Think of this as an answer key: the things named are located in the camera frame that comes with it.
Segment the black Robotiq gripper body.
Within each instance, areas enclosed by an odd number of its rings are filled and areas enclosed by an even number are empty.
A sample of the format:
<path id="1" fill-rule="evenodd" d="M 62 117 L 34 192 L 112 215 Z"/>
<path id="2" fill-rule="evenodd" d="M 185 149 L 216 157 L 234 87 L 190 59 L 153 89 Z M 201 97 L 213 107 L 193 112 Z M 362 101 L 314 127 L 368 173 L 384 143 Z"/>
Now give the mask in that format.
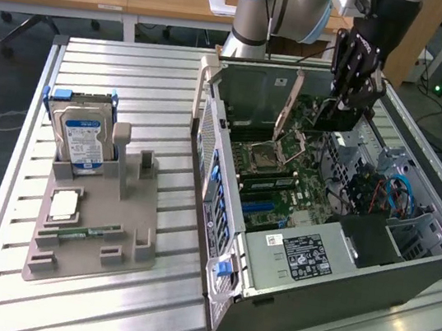
<path id="1" fill-rule="evenodd" d="M 371 74 L 385 66 L 401 43 L 420 11 L 421 0 L 355 0 L 354 6 L 360 16 L 353 19 L 352 29 L 375 47 Z"/>

